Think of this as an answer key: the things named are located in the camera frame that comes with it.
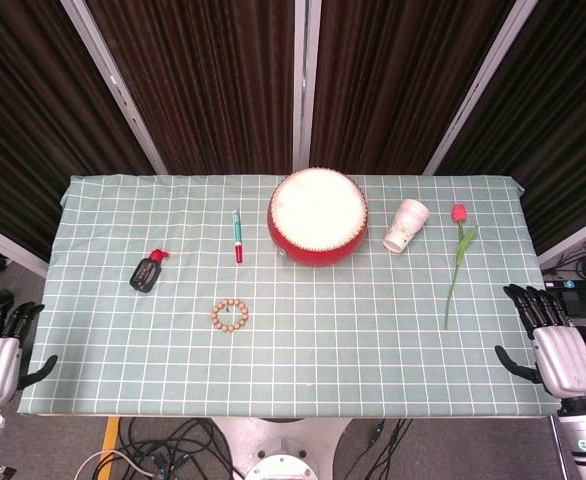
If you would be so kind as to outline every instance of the red rose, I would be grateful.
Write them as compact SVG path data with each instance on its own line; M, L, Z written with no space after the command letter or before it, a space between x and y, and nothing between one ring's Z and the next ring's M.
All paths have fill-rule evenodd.
M464 222L466 220L466 207L461 203L454 205L451 210L451 218L455 223Z

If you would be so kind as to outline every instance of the pen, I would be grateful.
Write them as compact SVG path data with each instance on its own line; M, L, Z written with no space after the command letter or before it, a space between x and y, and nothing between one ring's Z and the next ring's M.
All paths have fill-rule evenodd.
M235 261L242 263L242 225L237 210L233 210L233 227L235 228Z

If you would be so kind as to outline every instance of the red bottle cap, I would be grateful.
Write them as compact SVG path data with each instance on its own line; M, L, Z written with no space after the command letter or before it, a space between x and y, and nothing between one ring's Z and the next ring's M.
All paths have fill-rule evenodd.
M168 257L169 254L168 252L165 252L163 250L159 250L159 249L155 249L151 252L151 255L149 255L149 258L157 263L162 263L162 259L164 257Z

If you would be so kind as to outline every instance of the grid pattern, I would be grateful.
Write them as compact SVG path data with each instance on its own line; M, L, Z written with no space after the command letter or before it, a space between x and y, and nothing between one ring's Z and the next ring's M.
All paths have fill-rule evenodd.
M266 226L281 177L74 177L44 292L27 389L35 414L420 417L544 415L557 402L512 377L493 352L533 364L508 283L541 287L508 177L354 176L369 231L340 264L308 268L277 254ZM431 211L402 254L382 238L402 198ZM463 202L480 225L444 307ZM241 212L237 265L231 212ZM155 248L171 256L149 294L128 280ZM233 334L212 328L216 301L250 310Z

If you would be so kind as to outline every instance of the paper cup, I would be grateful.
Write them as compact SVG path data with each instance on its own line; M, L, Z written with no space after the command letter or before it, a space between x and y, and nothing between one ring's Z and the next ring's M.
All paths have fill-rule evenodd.
M427 218L429 218L429 209L424 204L417 200L402 200L395 213L393 225L382 243L391 252L402 253L415 234L420 231Z

